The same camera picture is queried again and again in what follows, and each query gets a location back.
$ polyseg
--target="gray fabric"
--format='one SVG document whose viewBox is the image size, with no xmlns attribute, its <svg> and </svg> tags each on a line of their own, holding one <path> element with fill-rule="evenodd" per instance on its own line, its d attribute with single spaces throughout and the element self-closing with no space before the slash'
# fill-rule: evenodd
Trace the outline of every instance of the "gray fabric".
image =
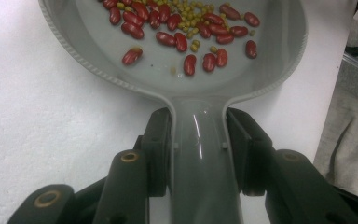
<svg viewBox="0 0 358 224">
<path fill-rule="evenodd" d="M 358 21 L 353 21 L 348 46 L 358 46 Z M 338 73 L 315 167 L 326 180 L 358 195 L 358 68 L 343 62 Z"/>
</svg>

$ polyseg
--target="white table surface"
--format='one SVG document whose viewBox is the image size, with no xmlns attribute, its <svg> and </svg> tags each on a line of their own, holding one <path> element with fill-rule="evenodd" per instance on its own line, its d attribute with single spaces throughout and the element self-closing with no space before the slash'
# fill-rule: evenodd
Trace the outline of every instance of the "white table surface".
<svg viewBox="0 0 358 224">
<path fill-rule="evenodd" d="M 316 153 L 355 0 L 303 0 L 308 44 L 277 90 L 233 105 L 250 113 L 276 148 Z M 0 0 L 0 223 L 34 190 L 75 191 L 107 175 L 160 103 L 115 87 L 79 65 L 49 30 L 36 0 Z M 269 223 L 263 198 L 242 199 L 245 223 Z M 168 198 L 151 201 L 168 223 Z"/>
</svg>

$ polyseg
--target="bean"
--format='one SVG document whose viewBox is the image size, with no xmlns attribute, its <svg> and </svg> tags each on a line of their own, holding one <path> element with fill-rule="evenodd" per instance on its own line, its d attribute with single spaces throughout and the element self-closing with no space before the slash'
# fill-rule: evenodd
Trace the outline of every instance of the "bean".
<svg viewBox="0 0 358 224">
<path fill-rule="evenodd" d="M 123 12 L 123 19 L 124 21 L 130 21 L 140 27 L 144 25 L 144 19 L 142 19 L 141 17 L 139 17 L 138 15 L 136 15 L 131 11 Z"/>
<path fill-rule="evenodd" d="M 144 31 L 142 30 L 142 28 L 130 21 L 125 21 L 121 25 L 121 30 L 123 31 L 124 34 L 131 35 L 135 39 L 144 38 Z"/>
<path fill-rule="evenodd" d="M 111 7 L 109 9 L 110 12 L 110 23 L 112 23 L 113 25 L 117 25 L 120 21 L 121 21 L 121 14 L 120 14 L 120 9 L 118 9 L 118 7 Z"/>
<path fill-rule="evenodd" d="M 161 21 L 162 23 L 167 22 L 168 18 L 171 16 L 170 6 L 168 6 L 167 4 L 162 4 L 161 6 L 158 7 L 158 11 L 159 11 L 159 21 Z"/>
<path fill-rule="evenodd" d="M 179 52 L 185 52 L 187 50 L 187 39 L 182 33 L 176 33 L 174 35 L 176 38 L 176 49 Z"/>
<path fill-rule="evenodd" d="M 252 12 L 245 13 L 245 21 L 253 27 L 257 27 L 260 25 L 260 20 Z"/>
<path fill-rule="evenodd" d="M 234 35 L 226 34 L 226 35 L 218 35 L 216 37 L 216 42 L 219 44 L 229 44 L 234 40 Z"/>
<path fill-rule="evenodd" d="M 175 47 L 176 46 L 176 38 L 172 35 L 169 35 L 164 32 L 157 32 L 156 33 L 156 40 L 165 46 Z"/>
<path fill-rule="evenodd" d="M 136 14 L 138 14 L 139 17 L 144 19 L 144 21 L 147 21 L 147 19 L 149 18 L 149 11 L 144 4 L 140 2 L 133 2 L 131 6 L 136 11 Z"/>
<path fill-rule="evenodd" d="M 243 37 L 248 35 L 248 28 L 245 26 L 232 26 L 229 28 L 229 31 L 235 36 L 235 37 Z"/>
<path fill-rule="evenodd" d="M 211 12 L 205 13 L 202 16 L 202 18 L 205 19 L 206 21 L 210 21 L 210 22 L 213 22 L 213 23 L 218 24 L 218 25 L 221 25 L 221 24 L 223 24 L 225 22 L 221 17 L 219 17 L 219 16 L 217 16 L 217 15 L 211 13 Z"/>
<path fill-rule="evenodd" d="M 170 31 L 176 30 L 179 22 L 182 21 L 182 17 L 179 14 L 172 14 L 167 20 L 167 27 Z"/>
<path fill-rule="evenodd" d="M 250 59 L 255 59 L 257 57 L 257 45 L 253 40 L 246 42 L 245 52 L 246 56 Z"/>
<path fill-rule="evenodd" d="M 208 25 L 209 30 L 211 31 L 211 34 L 213 35 L 226 35 L 228 34 L 228 30 L 226 27 L 223 27 L 221 25 L 216 25 L 214 23 L 211 23 Z"/>
<path fill-rule="evenodd" d="M 241 18 L 240 13 L 228 4 L 223 4 L 219 7 L 221 13 L 226 14 L 226 17 L 231 20 L 239 20 Z"/>
<path fill-rule="evenodd" d="M 186 75 L 194 75 L 194 73 L 196 72 L 196 62 L 197 58 L 194 54 L 189 54 L 185 57 L 185 61 L 183 63 L 183 70 L 185 70 Z"/>
<path fill-rule="evenodd" d="M 160 22 L 159 22 L 159 12 L 158 11 L 151 11 L 150 15 L 149 15 L 149 23 L 150 26 L 153 29 L 158 29 L 160 26 Z"/>
<path fill-rule="evenodd" d="M 219 49 L 216 52 L 216 66 L 218 67 L 224 67 L 226 66 L 227 62 L 228 62 L 228 54 L 227 51 L 225 49 Z"/>
<path fill-rule="evenodd" d="M 127 7 L 132 4 L 132 0 L 121 0 L 121 2 Z"/>
<path fill-rule="evenodd" d="M 216 67 L 216 57 L 214 57 L 214 54 L 212 53 L 205 54 L 202 62 L 202 68 L 204 69 L 204 71 L 212 72 L 215 67 Z"/>
<path fill-rule="evenodd" d="M 127 51 L 126 54 L 124 54 L 123 58 L 121 59 L 121 62 L 124 65 L 130 65 L 135 63 L 136 60 L 138 60 L 139 57 L 142 56 L 142 49 L 140 48 L 132 48 L 129 51 Z"/>
<path fill-rule="evenodd" d="M 148 0 L 146 4 L 150 11 L 158 11 L 158 5 L 153 0 Z"/>
<path fill-rule="evenodd" d="M 117 3 L 118 0 L 103 0 L 103 6 L 108 10 L 112 7 L 115 7 Z"/>
<path fill-rule="evenodd" d="M 203 38 L 207 39 L 207 38 L 211 37 L 211 30 L 208 28 L 207 25 L 205 25 L 205 24 L 202 23 L 202 22 L 198 22 L 198 23 L 196 24 L 196 27 L 199 28 L 199 30 L 200 30 L 200 35 L 201 35 Z"/>
</svg>

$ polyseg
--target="yellow seed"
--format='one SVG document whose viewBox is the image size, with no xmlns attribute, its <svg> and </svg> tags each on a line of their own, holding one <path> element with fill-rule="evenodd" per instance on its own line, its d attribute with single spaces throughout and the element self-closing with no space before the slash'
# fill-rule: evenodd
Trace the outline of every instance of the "yellow seed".
<svg viewBox="0 0 358 224">
<path fill-rule="evenodd" d="M 117 3 L 116 6 L 118 7 L 118 9 L 121 9 L 121 10 L 125 8 L 124 3 Z"/>
<path fill-rule="evenodd" d="M 182 29 L 182 28 L 184 28 L 185 26 L 186 26 L 186 24 L 185 24 L 183 21 L 179 22 L 179 24 L 178 24 L 178 28 L 179 28 L 179 29 Z"/>
<path fill-rule="evenodd" d="M 203 7 L 203 3 L 202 2 L 197 2 L 196 7 L 199 7 L 199 8 Z"/>
<path fill-rule="evenodd" d="M 191 33 L 193 33 L 194 35 L 196 34 L 196 33 L 198 33 L 199 32 L 199 28 L 194 28 L 192 31 L 191 31 Z"/>
<path fill-rule="evenodd" d="M 187 39 L 191 39 L 191 38 L 193 38 L 193 33 L 192 32 L 187 32 Z"/>
<path fill-rule="evenodd" d="M 209 50 L 210 50 L 212 53 L 216 53 L 216 52 L 217 52 L 217 47 L 211 46 L 211 47 L 209 48 Z"/>
<path fill-rule="evenodd" d="M 191 49 L 191 51 L 193 51 L 193 52 L 195 52 L 195 53 L 199 50 L 199 48 L 198 48 L 196 45 L 194 45 L 194 44 L 192 44 L 192 45 L 190 46 L 190 49 Z"/>
<path fill-rule="evenodd" d="M 191 42 L 191 44 L 197 46 L 197 48 L 200 47 L 200 41 L 199 40 L 193 40 L 193 42 Z"/>
<path fill-rule="evenodd" d="M 196 24 L 197 24 L 197 19 L 192 20 L 192 21 L 190 22 L 190 26 L 191 26 L 191 27 L 196 27 Z"/>
</svg>

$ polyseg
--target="ridged edge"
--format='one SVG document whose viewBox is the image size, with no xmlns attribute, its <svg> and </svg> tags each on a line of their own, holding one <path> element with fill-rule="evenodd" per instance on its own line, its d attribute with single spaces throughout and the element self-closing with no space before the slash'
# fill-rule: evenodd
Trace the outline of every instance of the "ridged edge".
<svg viewBox="0 0 358 224">
<path fill-rule="evenodd" d="M 60 31 L 57 29 L 57 27 L 54 25 L 54 22 L 52 21 L 50 15 L 48 14 L 48 10 L 46 8 L 45 2 L 43 0 L 39 0 L 39 6 L 42 10 L 43 16 L 45 17 L 46 22 L 48 23 L 48 27 L 52 31 L 52 33 L 56 36 L 57 40 L 60 42 L 60 44 L 63 46 L 63 48 L 83 67 L 85 67 L 87 70 L 89 70 L 92 74 L 97 75 L 98 77 L 101 77 L 115 85 L 118 85 L 119 87 L 122 87 L 129 91 L 135 91 L 138 92 L 138 88 L 128 82 L 125 82 L 121 79 L 118 79 L 116 77 L 112 77 L 107 75 L 104 71 L 100 70 L 98 67 L 94 66 L 92 63 L 87 61 L 85 58 L 83 58 L 68 42 L 65 40 L 65 38 L 61 35 Z"/>
</svg>

